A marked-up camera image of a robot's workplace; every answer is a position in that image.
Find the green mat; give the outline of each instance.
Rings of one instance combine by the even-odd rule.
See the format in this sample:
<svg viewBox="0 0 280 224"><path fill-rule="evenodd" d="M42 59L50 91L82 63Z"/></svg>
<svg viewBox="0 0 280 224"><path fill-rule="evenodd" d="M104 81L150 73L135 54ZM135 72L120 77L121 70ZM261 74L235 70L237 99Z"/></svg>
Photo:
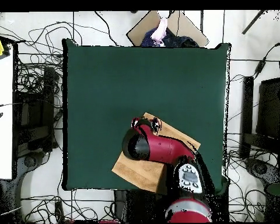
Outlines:
<svg viewBox="0 0 280 224"><path fill-rule="evenodd" d="M62 43L68 86L63 188L136 188L111 169L131 120L149 112L201 143L221 190L228 44L208 50Z"/></svg>

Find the floor tile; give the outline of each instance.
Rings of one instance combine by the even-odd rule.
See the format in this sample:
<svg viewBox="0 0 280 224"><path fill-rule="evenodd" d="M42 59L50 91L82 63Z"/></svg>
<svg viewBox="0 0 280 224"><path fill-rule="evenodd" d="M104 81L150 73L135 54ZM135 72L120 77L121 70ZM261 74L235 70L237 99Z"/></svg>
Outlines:
<svg viewBox="0 0 280 224"><path fill-rule="evenodd" d="M280 16L278 10L264 13L243 35L246 26L258 10L226 10L224 42L232 44L231 58L261 60L277 42L280 42ZM267 59L280 60L280 46L275 47Z"/></svg>
<svg viewBox="0 0 280 224"><path fill-rule="evenodd" d="M37 49L43 53L49 53L50 51L51 52L60 51L62 53L61 40L64 38L71 38L73 28L72 28L72 24L70 25L66 23L57 24L56 22L72 23L73 21L72 16L73 16L72 12L21 12L21 13L4 12L1 13L0 15L1 32L5 34L15 35L10 32L13 31L21 39L25 39L28 41L33 40L41 44L51 45L52 42L55 49L53 48L49 49L41 44L37 45ZM51 24L53 25L47 27L47 30L43 31L44 27ZM46 34L58 27L62 27L62 28L55 30L52 33L49 33L48 35L42 35L39 39L37 39L42 31L44 32L44 34ZM19 51L21 53L36 52L36 50L33 48L33 45L27 46L26 44L23 43L19 44Z"/></svg>
<svg viewBox="0 0 280 224"><path fill-rule="evenodd" d="M67 218L70 218L72 216L72 219L74 219L74 220L85 220L85 219L100 220L101 218L106 219L106 220L111 220L112 217L111 217L111 213L109 210L110 205L111 205L111 202L79 201L77 199L76 199L76 201L73 200L72 203L71 203L71 201L62 202L64 215ZM38 209L40 209L39 213L38 212L33 213L29 217L28 214L31 213L32 210L37 211ZM26 219L28 219L31 222L41 220L40 213L42 214L44 219L47 219L48 214L44 211L44 209L48 210L49 213L55 212L55 201L53 200L53 197L45 197L45 198L41 198L41 200L38 199L38 200L34 200L34 201L33 200L22 200L22 209L21 209L22 214L24 216L28 215L28 217ZM54 216L51 216L50 219L51 219L52 223L57 222Z"/></svg>
<svg viewBox="0 0 280 224"><path fill-rule="evenodd" d="M139 10L133 14L130 11L101 11L99 15L108 23L110 35L119 46L132 46L127 33L148 13L147 10ZM75 28L83 38L83 44L87 46L114 46L108 35L107 25L93 12L75 12ZM93 27L105 33L87 27Z"/></svg>
<svg viewBox="0 0 280 224"><path fill-rule="evenodd" d="M201 22L201 11L199 10L181 10L181 13L184 13L186 17L200 30Z"/></svg>
<svg viewBox="0 0 280 224"><path fill-rule="evenodd" d="M206 48L215 48L222 43L223 10L204 11L203 33L209 41Z"/></svg>

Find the cardboard box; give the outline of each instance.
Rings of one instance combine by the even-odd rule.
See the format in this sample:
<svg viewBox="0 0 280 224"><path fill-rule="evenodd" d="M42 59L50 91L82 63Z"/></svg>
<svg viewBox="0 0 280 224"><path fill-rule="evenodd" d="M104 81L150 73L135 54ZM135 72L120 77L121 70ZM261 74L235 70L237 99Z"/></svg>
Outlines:
<svg viewBox="0 0 280 224"><path fill-rule="evenodd" d="M159 23L159 14L156 10L151 10L127 33L127 37L134 46L140 46L145 34L153 28L158 27ZM188 17L186 17L182 12L179 13L177 10L168 18L167 28L173 34L177 33L178 28L177 36L188 36L196 41L200 47L205 47L208 44L208 39L205 35L191 22Z"/></svg>

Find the black pole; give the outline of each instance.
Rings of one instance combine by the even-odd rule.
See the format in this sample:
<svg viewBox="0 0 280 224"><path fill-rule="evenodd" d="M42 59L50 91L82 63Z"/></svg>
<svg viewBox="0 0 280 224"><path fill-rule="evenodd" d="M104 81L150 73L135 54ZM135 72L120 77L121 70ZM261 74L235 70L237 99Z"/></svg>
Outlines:
<svg viewBox="0 0 280 224"><path fill-rule="evenodd" d="M250 29L250 27L255 24L255 22L257 21L257 19L264 13L264 10L260 10L257 15L254 17L254 19L249 23L249 25L245 28L245 30L242 32L242 34L246 34L247 31Z"/></svg>

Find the cutting board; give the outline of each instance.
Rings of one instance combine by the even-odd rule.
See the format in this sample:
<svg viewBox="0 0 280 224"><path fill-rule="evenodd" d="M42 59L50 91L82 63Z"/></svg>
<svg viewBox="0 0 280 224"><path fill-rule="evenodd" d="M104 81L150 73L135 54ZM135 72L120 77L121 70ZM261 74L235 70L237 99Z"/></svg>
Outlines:
<svg viewBox="0 0 280 224"><path fill-rule="evenodd" d="M155 117L149 113L145 113L143 116L147 119L153 119ZM162 129L159 130L158 135L179 139L192 150L193 147L189 143L191 143L195 149L200 147L200 143L196 140L178 131L169 124L166 124L162 120L159 119L159 121L160 123L162 122ZM166 170L166 165L163 163L131 160L127 158L123 152L121 152L118 160L112 168L113 173L138 188L160 194L167 193L165 186Z"/></svg>

